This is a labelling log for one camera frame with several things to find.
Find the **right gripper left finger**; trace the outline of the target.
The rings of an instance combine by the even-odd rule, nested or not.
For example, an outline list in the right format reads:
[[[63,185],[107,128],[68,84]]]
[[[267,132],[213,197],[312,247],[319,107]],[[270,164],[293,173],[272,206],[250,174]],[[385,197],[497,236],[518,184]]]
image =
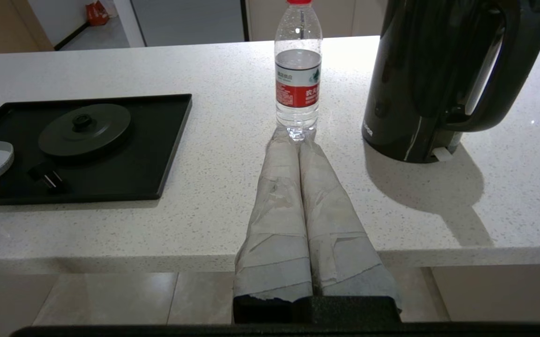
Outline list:
[[[313,296],[298,148],[274,130],[257,184],[246,238],[235,259],[233,322],[291,322],[293,306]]]

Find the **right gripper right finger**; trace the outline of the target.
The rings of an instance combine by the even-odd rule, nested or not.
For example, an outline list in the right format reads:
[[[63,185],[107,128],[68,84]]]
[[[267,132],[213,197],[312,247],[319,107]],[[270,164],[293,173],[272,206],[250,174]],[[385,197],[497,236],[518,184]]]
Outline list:
[[[298,299],[298,320],[400,323],[394,277],[323,149],[311,139],[298,145],[298,170],[312,282],[312,294]]]

